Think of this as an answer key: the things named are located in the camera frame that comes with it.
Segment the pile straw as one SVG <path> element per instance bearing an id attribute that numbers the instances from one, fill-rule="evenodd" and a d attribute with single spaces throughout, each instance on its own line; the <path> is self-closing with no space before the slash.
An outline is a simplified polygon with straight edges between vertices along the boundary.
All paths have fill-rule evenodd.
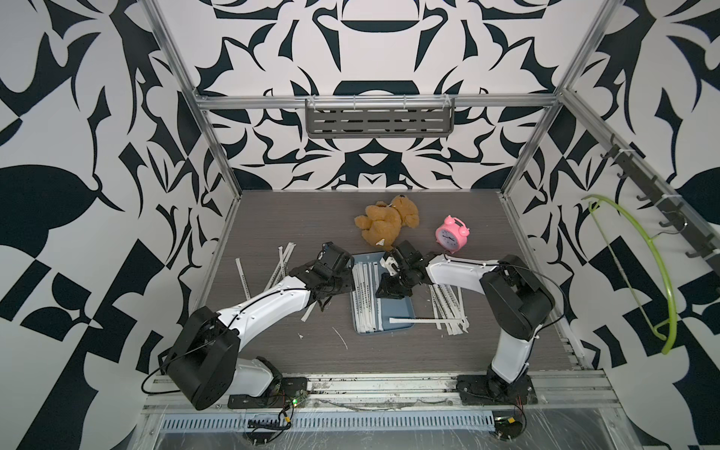
<path id="1" fill-rule="evenodd" d="M 279 246 L 277 249 L 279 251 L 279 262 L 277 263 L 270 280 L 265 285 L 266 290 L 269 290 L 273 286 L 277 285 L 286 277 L 287 264 L 290 261 L 295 247 L 296 244 L 294 242 L 289 242 L 285 247 Z"/>
<path id="2" fill-rule="evenodd" d="M 388 318 L 390 324 L 463 324 L 465 318 L 461 319 L 429 319 L 429 318 Z"/>

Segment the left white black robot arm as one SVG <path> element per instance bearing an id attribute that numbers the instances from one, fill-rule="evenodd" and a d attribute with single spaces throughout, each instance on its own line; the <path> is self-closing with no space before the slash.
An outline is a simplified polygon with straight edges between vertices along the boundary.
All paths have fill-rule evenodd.
<path id="1" fill-rule="evenodd" d="M 187 319 L 161 370 L 198 411 L 229 390 L 253 399 L 275 397 L 282 375 L 263 357 L 242 359 L 254 338 L 285 317 L 354 290 L 354 258 L 332 242 L 315 260 L 292 269 L 267 291 L 218 312 L 201 307 Z"/>

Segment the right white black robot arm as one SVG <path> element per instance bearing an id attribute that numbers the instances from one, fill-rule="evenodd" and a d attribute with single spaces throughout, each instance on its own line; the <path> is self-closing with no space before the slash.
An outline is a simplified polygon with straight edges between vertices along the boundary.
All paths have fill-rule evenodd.
<path id="1" fill-rule="evenodd" d="M 471 260 L 444 253 L 423 255 L 404 241 L 384 253 L 377 296 L 403 298 L 419 284 L 449 285 L 483 294 L 501 328 L 498 347 L 487 370 L 487 389 L 500 395 L 519 387 L 528 371 L 537 334 L 545 326 L 555 300 L 539 274 L 521 257 Z"/>

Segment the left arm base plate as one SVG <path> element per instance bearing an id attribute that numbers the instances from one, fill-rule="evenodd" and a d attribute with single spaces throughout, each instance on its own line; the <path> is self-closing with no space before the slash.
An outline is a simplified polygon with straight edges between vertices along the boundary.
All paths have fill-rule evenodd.
<path id="1" fill-rule="evenodd" d="M 271 382 L 268 390 L 260 397 L 230 395 L 228 408 L 231 410 L 273 409 L 289 405 L 297 406 L 308 396 L 309 379 L 289 377 Z"/>

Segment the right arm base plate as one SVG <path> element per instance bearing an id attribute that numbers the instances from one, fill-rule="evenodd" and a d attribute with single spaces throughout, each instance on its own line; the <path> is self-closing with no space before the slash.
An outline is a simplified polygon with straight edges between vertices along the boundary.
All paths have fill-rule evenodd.
<path id="1" fill-rule="evenodd" d="M 515 382 L 506 382 L 491 369 L 485 375 L 457 376 L 456 391 L 463 405 L 534 405 L 538 403 L 533 380 L 523 371 Z"/>

